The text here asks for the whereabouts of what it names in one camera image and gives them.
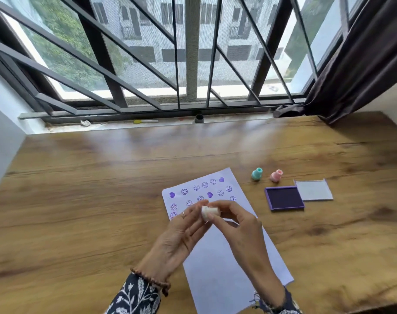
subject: dark curtain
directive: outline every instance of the dark curtain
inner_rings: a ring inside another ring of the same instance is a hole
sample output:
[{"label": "dark curtain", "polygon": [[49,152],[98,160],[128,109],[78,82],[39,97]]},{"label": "dark curtain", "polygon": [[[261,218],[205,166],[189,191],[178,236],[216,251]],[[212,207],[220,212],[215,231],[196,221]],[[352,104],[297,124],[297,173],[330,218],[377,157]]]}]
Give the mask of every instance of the dark curtain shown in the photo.
[{"label": "dark curtain", "polygon": [[368,0],[303,105],[275,117],[319,115],[327,124],[367,105],[397,83],[397,0]]}]

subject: green foliage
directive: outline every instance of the green foliage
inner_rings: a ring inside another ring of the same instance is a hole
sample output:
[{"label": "green foliage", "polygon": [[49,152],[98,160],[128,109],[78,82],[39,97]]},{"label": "green foliage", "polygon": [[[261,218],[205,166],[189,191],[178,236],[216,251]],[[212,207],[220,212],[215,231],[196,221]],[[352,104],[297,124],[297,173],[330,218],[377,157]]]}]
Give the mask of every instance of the green foliage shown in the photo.
[{"label": "green foliage", "polygon": [[[313,39],[318,33],[319,28],[325,20],[325,17],[334,1],[335,0],[306,0],[303,5],[301,14],[310,44],[312,44]],[[307,54],[304,35],[298,23],[296,23],[293,32],[291,33],[285,52],[291,58],[289,68],[285,73],[285,78],[292,78],[296,74],[297,69],[299,69],[305,55]]]},{"label": "green foliage", "polygon": [[[96,62],[94,52],[75,12],[60,0],[29,1],[40,15],[43,23],[55,36],[69,43],[86,57]],[[24,28],[24,31],[50,69],[86,89],[108,89],[105,79],[100,73],[80,62],[42,36],[27,28]],[[107,48],[117,75],[122,74],[124,72],[124,66],[129,60],[122,57],[119,47],[114,43],[107,42]]]}]

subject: wooden table surface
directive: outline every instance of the wooden table surface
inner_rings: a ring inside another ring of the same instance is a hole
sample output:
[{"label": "wooden table surface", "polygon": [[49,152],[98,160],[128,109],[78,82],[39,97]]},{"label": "wooden table surface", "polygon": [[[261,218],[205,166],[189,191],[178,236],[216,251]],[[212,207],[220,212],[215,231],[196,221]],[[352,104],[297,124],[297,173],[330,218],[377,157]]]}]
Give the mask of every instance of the wooden table surface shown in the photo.
[{"label": "wooden table surface", "polygon": [[[300,117],[28,136],[0,184],[0,313],[103,313],[168,224],[161,191],[226,167],[306,313],[397,302],[397,127],[359,113],[334,129]],[[271,213],[278,168],[280,185],[326,178],[334,200]],[[182,267],[171,283],[159,314],[196,313]]]}]

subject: balcony railing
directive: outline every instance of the balcony railing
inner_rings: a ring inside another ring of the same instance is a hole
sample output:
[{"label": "balcony railing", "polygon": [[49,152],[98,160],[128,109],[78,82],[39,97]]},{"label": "balcony railing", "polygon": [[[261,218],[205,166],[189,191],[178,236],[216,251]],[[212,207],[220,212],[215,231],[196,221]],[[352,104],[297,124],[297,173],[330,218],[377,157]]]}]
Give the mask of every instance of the balcony railing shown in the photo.
[{"label": "balcony railing", "polygon": [[136,33],[132,26],[122,26],[121,27],[122,38],[124,40],[141,40],[142,34],[140,31]]},{"label": "balcony railing", "polygon": [[229,38],[235,40],[246,40],[249,37],[250,31],[251,25],[231,26]]}]

